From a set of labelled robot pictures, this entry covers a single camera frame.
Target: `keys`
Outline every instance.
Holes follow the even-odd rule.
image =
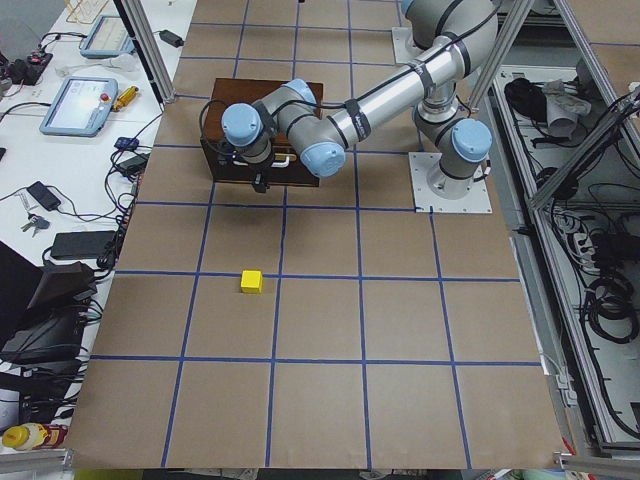
[[[29,221],[22,226],[21,230],[23,232],[26,232],[30,228],[33,228],[32,237],[35,237],[36,233],[38,233],[40,230],[46,230],[47,228],[49,228],[49,225],[51,225],[51,223],[48,220],[45,220],[40,215],[30,213]]]

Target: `yellow bottle cap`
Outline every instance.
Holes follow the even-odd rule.
[[[16,427],[9,428],[2,435],[2,444],[5,447],[17,448],[24,445],[29,439],[29,429],[18,425]]]

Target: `brown wooden box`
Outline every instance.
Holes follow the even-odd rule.
[[[233,78],[217,78],[213,85],[211,98],[222,100],[227,105],[234,103],[251,104],[277,90],[286,80],[244,80]],[[318,103],[322,103],[323,85],[321,83],[309,83],[311,91]],[[221,119],[225,106],[214,103],[209,107],[209,112],[204,122],[204,134],[212,144],[217,144],[224,138]],[[221,162],[216,152],[200,139],[200,144],[209,164],[214,182],[251,183],[255,173],[247,167],[240,167],[229,162]],[[295,154],[287,137],[278,134],[273,140],[276,153]],[[298,185],[317,187],[320,184],[318,177],[312,175],[309,170],[297,159],[286,168],[272,168],[269,171],[269,183],[271,185]]]

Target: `brown tile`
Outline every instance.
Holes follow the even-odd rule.
[[[552,467],[564,448],[542,369],[457,370],[473,468],[502,468],[505,458],[512,468]]]
[[[349,13],[343,0],[322,0],[300,4],[298,25],[301,27],[348,28]]]
[[[117,275],[92,352],[179,356],[193,282],[190,275]]]
[[[196,357],[269,358],[273,344],[276,281],[260,294],[240,290],[240,278],[200,277],[187,354]]]
[[[147,163],[138,199],[208,203],[212,182],[202,149],[155,147]]]
[[[344,167],[332,177],[321,179],[319,187],[289,187],[287,204],[354,207],[356,189],[353,174],[353,156],[347,154]]]
[[[447,282],[445,292],[456,360],[540,359],[519,283]]]
[[[213,208],[202,269],[277,273],[282,237],[280,208]]]
[[[247,0],[216,0],[196,4],[192,22],[242,23]]]
[[[518,278],[502,217],[438,214],[434,222],[443,276]]]
[[[270,466],[364,467],[362,368],[281,364],[276,372]]]
[[[177,369],[177,362],[91,360],[65,440],[74,468],[158,468]],[[143,442],[123,435],[132,425],[144,426]]]
[[[409,109],[376,128],[357,148],[364,152],[415,152],[420,150],[419,139]]]
[[[435,277],[431,226],[426,215],[411,212],[362,212],[364,275]]]
[[[414,208],[407,155],[358,155],[361,207]]]
[[[235,60],[182,58],[173,85],[181,95],[210,97],[215,79],[233,76]]]
[[[241,32],[240,26],[191,24],[182,57],[236,58]]]
[[[164,109],[156,145],[180,145],[200,147],[198,117],[206,100],[179,98]]]
[[[351,32],[353,62],[395,65],[391,32]]]
[[[354,65],[353,91],[358,97],[380,84],[396,72],[396,68],[386,65]]]
[[[349,61],[349,32],[301,28],[298,30],[296,60]]]
[[[247,24],[295,26],[298,2],[296,0],[260,0],[249,2]]]
[[[240,60],[236,78],[258,80],[291,80],[293,62],[259,62],[254,60]]]
[[[118,270],[195,271],[206,215],[206,207],[137,205]]]
[[[264,465],[268,401],[268,364],[185,364],[167,467]]]
[[[351,28],[391,30],[398,26],[398,5],[396,2],[351,2]]]
[[[637,28],[634,28],[634,31],[637,44],[640,42],[640,36],[637,36]],[[629,84],[640,78],[636,67],[640,62],[640,45],[593,45],[593,50],[609,74],[616,94],[622,96],[629,93]]]
[[[284,279],[278,358],[361,358],[358,291],[355,280]]]
[[[636,0],[599,2],[570,0],[571,9],[589,42],[638,44],[640,4]]]
[[[364,282],[367,358],[449,360],[437,282]]]
[[[240,56],[292,60],[294,34],[294,28],[245,27]]]
[[[351,98],[351,73],[347,64],[296,63],[296,77],[324,85],[323,102],[344,102]]]
[[[231,205],[282,205],[284,187],[271,186],[267,193],[256,193],[248,183],[216,183],[214,203]]]
[[[355,212],[290,209],[284,272],[357,275]]]
[[[367,386],[376,468],[465,465],[450,367],[370,365]]]

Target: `plastic container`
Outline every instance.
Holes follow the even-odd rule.
[[[66,436],[66,425],[24,423],[7,429],[2,445],[19,451],[57,448]]]

